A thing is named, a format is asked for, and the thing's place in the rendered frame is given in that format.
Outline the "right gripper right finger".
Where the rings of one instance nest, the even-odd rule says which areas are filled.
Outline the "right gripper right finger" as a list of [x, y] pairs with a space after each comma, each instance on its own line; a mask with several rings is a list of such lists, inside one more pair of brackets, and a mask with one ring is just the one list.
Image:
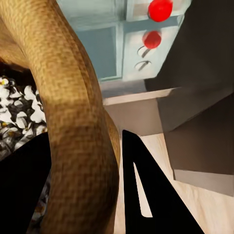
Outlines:
[[[126, 234], [204, 234], [140, 136], [122, 132]], [[134, 163], [153, 217], [141, 214]]]

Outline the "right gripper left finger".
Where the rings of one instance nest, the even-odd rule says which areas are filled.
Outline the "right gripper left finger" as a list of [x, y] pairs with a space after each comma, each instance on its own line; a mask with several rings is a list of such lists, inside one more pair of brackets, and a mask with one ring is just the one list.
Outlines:
[[47, 132], [0, 161], [0, 234], [26, 234], [51, 166]]

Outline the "popcorn bag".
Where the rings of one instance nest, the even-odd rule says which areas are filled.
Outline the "popcorn bag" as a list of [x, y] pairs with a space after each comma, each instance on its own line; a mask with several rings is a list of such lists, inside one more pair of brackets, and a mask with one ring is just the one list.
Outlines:
[[39, 234], [114, 234], [120, 139], [56, 0], [0, 0], [0, 77], [38, 89], [51, 151]]

